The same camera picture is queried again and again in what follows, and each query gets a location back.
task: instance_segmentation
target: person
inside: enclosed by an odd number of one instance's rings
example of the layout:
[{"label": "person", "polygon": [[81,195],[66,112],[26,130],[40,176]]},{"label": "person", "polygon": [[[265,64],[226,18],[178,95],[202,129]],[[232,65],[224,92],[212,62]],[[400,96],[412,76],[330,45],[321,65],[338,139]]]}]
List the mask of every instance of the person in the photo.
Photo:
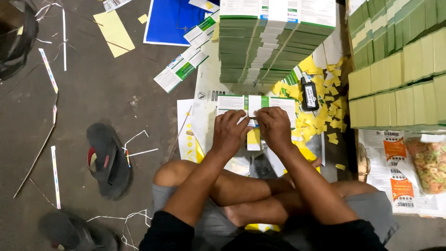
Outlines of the person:
[{"label": "person", "polygon": [[[151,227],[140,251],[385,250],[396,230],[384,192],[359,181],[328,183],[291,142],[287,113],[256,111],[263,138],[288,171],[256,179],[224,170],[245,142],[249,118],[230,110],[215,118],[212,148],[200,164],[175,160],[153,178]],[[274,233],[245,230],[247,224],[282,226]]]}]

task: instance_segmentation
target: concrete floor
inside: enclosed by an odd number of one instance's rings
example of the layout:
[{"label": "concrete floor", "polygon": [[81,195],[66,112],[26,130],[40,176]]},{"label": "concrete floor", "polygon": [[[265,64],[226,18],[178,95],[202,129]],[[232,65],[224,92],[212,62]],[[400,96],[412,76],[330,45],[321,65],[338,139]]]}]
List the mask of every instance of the concrete floor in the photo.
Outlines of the concrete floor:
[{"label": "concrete floor", "polygon": [[[33,2],[38,8],[45,5],[42,0]],[[90,19],[104,11],[102,1],[62,2],[66,9]],[[26,67],[0,85],[0,159],[3,160],[0,238],[5,250],[50,249],[50,244],[37,231],[37,221],[54,208],[29,181],[18,197],[12,199],[51,128],[55,95],[38,48],[45,50],[50,61],[59,87],[59,101],[57,125],[31,178],[55,203],[50,146],[56,146],[63,208],[84,219],[99,215],[126,217],[150,208],[152,177],[168,159],[175,144],[176,100],[193,98],[196,75],[189,76],[170,94],[153,80],[185,48],[142,43],[145,24],[137,18],[147,14],[149,5],[149,1],[133,0],[117,10],[136,47],[117,58],[113,58],[97,24],[66,12],[66,37],[68,44],[75,48],[67,46],[67,71],[63,71],[62,50],[53,61],[62,41],[62,12],[52,7],[40,22],[38,37],[53,44],[35,42]],[[138,99],[137,107],[129,104],[133,96]],[[97,183],[86,166],[89,146],[85,131],[97,121],[112,124],[124,142],[146,130],[149,138],[140,136],[128,145],[133,152],[159,148],[132,159],[133,184],[119,202],[100,197]],[[389,250],[446,245],[446,221],[443,219],[397,219],[402,228],[388,244]],[[121,236],[122,220],[102,218],[97,221]],[[128,226],[137,246],[147,230],[144,217],[129,219]]]}]

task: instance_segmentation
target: flip-flop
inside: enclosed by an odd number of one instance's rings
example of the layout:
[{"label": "flip-flop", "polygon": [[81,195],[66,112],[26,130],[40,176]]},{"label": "flip-flop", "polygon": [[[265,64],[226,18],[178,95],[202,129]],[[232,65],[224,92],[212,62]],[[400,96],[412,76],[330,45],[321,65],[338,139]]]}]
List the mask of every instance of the flip-flop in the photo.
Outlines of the flip-flop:
[{"label": "flip-flop", "polygon": [[62,209],[45,214],[38,229],[51,241],[51,246],[59,250],[119,250],[117,237],[110,230]]},{"label": "flip-flop", "polygon": [[98,180],[99,192],[106,200],[118,200],[132,179],[122,144],[111,125],[95,123],[87,129],[90,143],[87,164],[91,175]]}]

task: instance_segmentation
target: gray shorts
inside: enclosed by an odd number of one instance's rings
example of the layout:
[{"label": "gray shorts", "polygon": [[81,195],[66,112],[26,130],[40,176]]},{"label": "gray shorts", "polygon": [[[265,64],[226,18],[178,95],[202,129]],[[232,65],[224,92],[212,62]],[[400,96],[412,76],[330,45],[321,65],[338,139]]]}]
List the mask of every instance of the gray shorts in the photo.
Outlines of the gray shorts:
[{"label": "gray shorts", "polygon": [[[152,184],[153,212],[161,210],[176,187],[164,187]],[[398,229],[392,215],[392,205],[385,192],[365,193],[345,198],[347,204],[359,218],[369,221],[382,243],[386,243]],[[319,223],[310,217],[292,217],[288,219],[279,235],[300,251],[312,250],[307,236]],[[236,227],[210,198],[206,201],[202,216],[195,226],[192,250],[220,250],[235,236],[245,230]]]}]

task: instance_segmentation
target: black sleeve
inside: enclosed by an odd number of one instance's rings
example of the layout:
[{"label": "black sleeve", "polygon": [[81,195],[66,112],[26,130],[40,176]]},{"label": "black sleeve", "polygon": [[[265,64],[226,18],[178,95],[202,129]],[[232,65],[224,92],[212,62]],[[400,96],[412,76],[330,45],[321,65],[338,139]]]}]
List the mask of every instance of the black sleeve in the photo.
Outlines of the black sleeve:
[{"label": "black sleeve", "polygon": [[370,222],[355,220],[338,225],[322,225],[312,236],[317,250],[387,250]]},{"label": "black sleeve", "polygon": [[194,228],[165,211],[158,211],[141,241],[140,251],[190,250]]}]

